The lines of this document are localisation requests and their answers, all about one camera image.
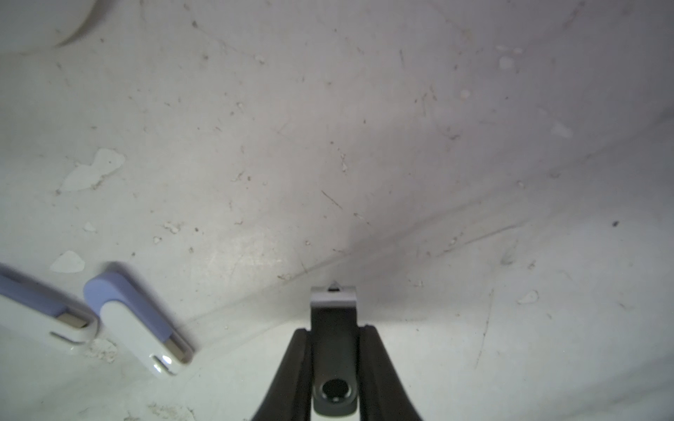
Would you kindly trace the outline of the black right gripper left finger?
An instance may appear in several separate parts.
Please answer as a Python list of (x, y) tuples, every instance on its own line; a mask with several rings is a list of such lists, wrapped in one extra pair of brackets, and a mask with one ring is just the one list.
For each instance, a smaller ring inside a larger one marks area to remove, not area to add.
[(312, 340), (297, 329), (253, 421), (309, 421), (312, 412)]

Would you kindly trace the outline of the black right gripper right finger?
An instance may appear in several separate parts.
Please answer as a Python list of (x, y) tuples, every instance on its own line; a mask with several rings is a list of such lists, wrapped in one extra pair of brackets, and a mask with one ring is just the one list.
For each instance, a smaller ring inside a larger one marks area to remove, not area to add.
[(375, 326), (359, 328), (359, 412), (364, 421), (421, 421)]

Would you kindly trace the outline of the black swivel usb drive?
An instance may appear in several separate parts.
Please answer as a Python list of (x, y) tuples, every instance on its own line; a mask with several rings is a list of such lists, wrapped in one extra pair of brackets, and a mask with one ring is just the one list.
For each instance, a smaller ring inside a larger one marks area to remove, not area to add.
[(347, 417), (358, 407), (356, 305), (353, 286), (312, 288), (312, 397), (324, 417)]

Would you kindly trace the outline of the white plastic storage box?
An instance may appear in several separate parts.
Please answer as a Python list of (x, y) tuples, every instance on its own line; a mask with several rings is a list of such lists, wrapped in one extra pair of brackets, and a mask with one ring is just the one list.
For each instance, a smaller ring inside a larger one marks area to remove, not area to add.
[(96, 0), (1, 0), (1, 54), (55, 47), (87, 21)]

